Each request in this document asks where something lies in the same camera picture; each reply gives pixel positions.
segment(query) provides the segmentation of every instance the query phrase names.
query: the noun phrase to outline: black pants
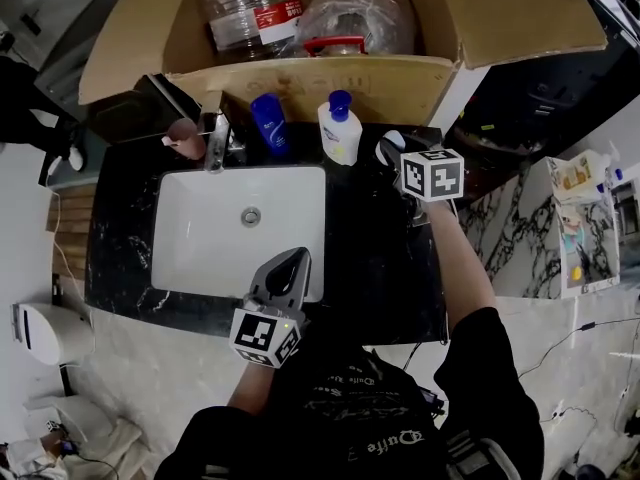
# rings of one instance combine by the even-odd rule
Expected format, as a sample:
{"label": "black pants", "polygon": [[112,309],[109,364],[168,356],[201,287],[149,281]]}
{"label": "black pants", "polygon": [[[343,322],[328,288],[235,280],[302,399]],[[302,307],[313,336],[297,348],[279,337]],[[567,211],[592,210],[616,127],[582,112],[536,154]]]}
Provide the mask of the black pants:
{"label": "black pants", "polygon": [[[54,157],[68,159],[69,130],[74,121],[33,85],[37,72],[26,64],[0,57],[0,75],[0,92],[7,102],[0,109],[0,142],[31,144]],[[29,109],[59,116],[58,124],[55,128],[44,126]]]}

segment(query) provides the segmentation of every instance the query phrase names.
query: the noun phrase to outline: soap dispenser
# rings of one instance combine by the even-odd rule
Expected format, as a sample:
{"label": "soap dispenser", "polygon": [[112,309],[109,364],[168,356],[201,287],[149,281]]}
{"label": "soap dispenser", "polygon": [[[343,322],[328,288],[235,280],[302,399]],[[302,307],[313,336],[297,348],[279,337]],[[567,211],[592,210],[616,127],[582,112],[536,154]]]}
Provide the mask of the soap dispenser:
{"label": "soap dispenser", "polygon": [[351,94],[333,91],[329,101],[318,108],[318,123],[322,148],[331,160],[340,165],[353,165],[358,160],[362,124],[349,110]]}

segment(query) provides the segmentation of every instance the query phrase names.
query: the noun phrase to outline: faucet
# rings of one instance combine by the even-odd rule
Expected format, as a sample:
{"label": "faucet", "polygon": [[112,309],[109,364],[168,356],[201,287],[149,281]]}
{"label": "faucet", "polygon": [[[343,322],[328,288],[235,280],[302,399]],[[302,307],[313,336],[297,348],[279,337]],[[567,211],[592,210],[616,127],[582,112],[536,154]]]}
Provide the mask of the faucet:
{"label": "faucet", "polygon": [[204,157],[204,170],[212,174],[224,171],[224,159],[227,153],[245,151],[245,145],[240,142],[224,113],[204,112],[201,116],[204,133],[209,135],[207,153]]}

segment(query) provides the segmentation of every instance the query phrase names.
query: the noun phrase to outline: cardboard box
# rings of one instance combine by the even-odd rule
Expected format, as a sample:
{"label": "cardboard box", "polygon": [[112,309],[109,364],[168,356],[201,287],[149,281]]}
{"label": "cardboard box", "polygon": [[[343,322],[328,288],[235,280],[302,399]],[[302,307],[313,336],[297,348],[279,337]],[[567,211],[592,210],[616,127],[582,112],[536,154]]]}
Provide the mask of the cardboard box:
{"label": "cardboard box", "polygon": [[80,82],[80,103],[163,73],[198,101],[223,90],[243,106],[277,93],[288,120],[316,121],[336,89],[364,122],[429,121],[455,74],[521,59],[603,49],[586,0],[411,0],[427,55],[277,59],[216,66],[199,0],[120,0]]}

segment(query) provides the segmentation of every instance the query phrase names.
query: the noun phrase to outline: cable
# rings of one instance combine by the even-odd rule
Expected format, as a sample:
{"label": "cable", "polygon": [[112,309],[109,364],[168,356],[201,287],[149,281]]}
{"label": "cable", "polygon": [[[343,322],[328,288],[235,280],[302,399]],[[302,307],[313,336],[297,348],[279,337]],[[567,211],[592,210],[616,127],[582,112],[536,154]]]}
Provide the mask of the cable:
{"label": "cable", "polygon": [[411,354],[409,354],[409,358],[407,359],[407,362],[404,363],[404,368],[402,368],[403,372],[406,372],[407,368],[409,368],[409,363],[411,362],[411,359],[413,359],[413,354],[415,354],[416,350],[420,348],[420,345],[422,345],[422,343],[416,343],[416,346],[413,347],[413,350],[411,351]]}
{"label": "cable", "polygon": [[19,477],[16,478],[16,480],[21,480],[22,478],[34,478],[33,475],[39,475],[40,473],[42,473],[45,469],[51,469],[53,466],[45,466],[42,469],[39,469],[37,471],[34,471],[33,473],[27,473],[25,475],[20,475]]}
{"label": "cable", "polygon": [[542,356],[542,359],[540,359],[540,362],[535,365],[533,368],[529,368],[528,370],[525,370],[524,372],[522,372],[520,375],[518,375],[518,379],[521,379],[522,377],[524,377],[527,373],[531,373],[533,370],[537,370],[538,368],[540,368],[540,366],[542,366],[542,363],[544,363],[544,360],[547,358],[547,356],[551,353],[551,351],[556,348],[559,347],[560,345],[562,345],[565,341],[567,341],[574,333],[578,332],[578,329],[575,329],[573,331],[571,331],[569,334],[567,334],[564,338],[562,338],[558,343],[556,343],[555,345],[552,345],[549,350],[547,350],[544,355]]}
{"label": "cable", "polygon": [[[631,369],[633,368],[633,354],[636,351],[636,341],[638,340],[638,332],[640,331],[640,322],[638,322],[638,325],[636,325],[636,332],[633,335],[633,341],[631,342],[631,352],[629,353],[629,368],[627,369],[627,380],[625,382],[624,385],[624,389],[628,389],[629,387],[629,379],[631,379]],[[624,399],[624,397],[626,396],[626,393],[623,391],[622,396],[620,397],[620,400],[618,401],[618,406],[616,407],[616,412],[613,415],[613,430],[614,432],[616,431],[616,420],[618,419],[618,413],[620,412],[620,407],[622,407],[622,400]]]}
{"label": "cable", "polygon": [[453,201],[453,199],[447,199],[446,202],[449,203],[449,209],[451,210],[451,213],[455,215],[456,220],[458,221],[458,223],[460,223],[460,217],[458,217],[458,209],[456,208],[456,203]]}
{"label": "cable", "polygon": [[120,475],[118,474],[118,470],[116,468],[114,468],[111,464],[109,464],[108,462],[105,462],[103,460],[98,460],[98,459],[87,459],[87,458],[83,457],[80,454],[77,454],[76,457],[78,457],[79,459],[82,459],[84,461],[87,461],[87,462],[96,462],[98,464],[104,464],[105,466],[109,466],[111,468],[111,470],[114,472],[114,474],[116,475],[116,480],[120,480]]}
{"label": "cable", "polygon": [[608,324],[617,324],[617,323],[621,323],[621,322],[632,322],[632,321],[638,321],[640,320],[640,317],[637,318],[625,318],[622,320],[609,320],[607,322],[589,322],[588,324],[584,324],[582,327],[578,327],[577,329],[574,329],[573,331],[571,331],[569,334],[567,334],[564,338],[562,338],[558,343],[556,343],[555,345],[552,345],[542,356],[542,359],[540,359],[540,362],[535,365],[532,368],[529,368],[528,370],[525,370],[524,372],[522,372],[521,374],[518,375],[518,379],[521,379],[522,377],[524,377],[525,375],[527,375],[528,373],[531,373],[534,370],[537,370],[538,368],[540,368],[540,366],[542,366],[542,363],[544,363],[544,360],[547,358],[547,356],[551,353],[551,351],[562,345],[565,341],[567,341],[574,333],[578,332],[578,331],[588,331],[590,329],[593,329],[594,327],[598,327],[600,325],[608,325]]}
{"label": "cable", "polygon": [[60,228],[60,216],[62,214],[62,203],[60,202],[60,194],[58,194],[55,190],[51,190],[51,193],[58,198],[58,219],[56,220],[56,228],[53,231],[53,245],[56,247],[56,249],[58,249],[58,252],[62,256],[62,261],[64,261],[64,266],[67,268],[67,272],[71,276],[71,280],[73,281],[73,286],[75,286],[76,288],[78,297],[80,297],[80,300],[84,302],[84,294],[80,291],[80,287],[78,286],[78,281],[76,280],[75,276],[71,272],[71,268],[69,267],[69,262],[67,261],[67,256],[64,254],[62,247],[60,247],[58,245],[58,242],[56,242],[56,235],[58,234],[58,229]]}
{"label": "cable", "polygon": [[[60,229],[60,218],[62,215],[62,203],[61,203],[60,194],[58,194],[55,190],[52,190],[49,187],[49,176],[47,176],[45,187],[51,190],[51,193],[58,198],[58,218],[56,219],[56,227],[53,230],[53,245],[56,247],[56,249],[58,249],[60,256],[62,256],[62,261],[64,261],[64,266],[67,268],[67,273],[69,274],[69,276],[71,276],[71,281],[73,281],[73,286],[75,286],[76,288],[76,292],[78,294],[78,297],[80,298],[80,302],[85,306],[85,308],[87,308],[87,311],[89,312],[89,325],[91,326],[91,331],[93,332],[93,351],[91,352],[93,354],[96,351],[96,330],[93,326],[93,309],[91,308],[91,306],[88,306],[84,303],[84,294],[80,291],[80,287],[78,286],[78,281],[73,275],[73,272],[71,272],[71,268],[69,268],[69,262],[67,261],[67,256],[62,250],[62,247],[60,247],[58,245],[58,242],[56,242],[56,236],[58,235],[58,229]],[[69,366],[79,367],[81,365],[69,365]]]}
{"label": "cable", "polygon": [[582,440],[582,444],[578,447],[578,450],[576,451],[576,453],[574,455],[574,463],[577,464],[578,463],[578,457],[580,456],[580,450],[582,450],[582,447],[586,444],[587,440],[591,437],[591,434],[593,433],[593,431],[598,426],[598,418],[596,418],[596,415],[593,414],[589,409],[585,409],[584,407],[567,407],[564,411],[560,411],[559,414],[554,412],[553,416],[551,416],[550,419],[542,420],[542,421],[540,421],[540,423],[549,423],[550,421],[553,421],[556,418],[562,418],[565,415],[565,413],[567,413],[569,411],[577,411],[577,412],[581,412],[581,413],[587,414],[593,420],[593,425],[591,425],[591,428],[589,429],[589,432],[587,432],[587,435]]}

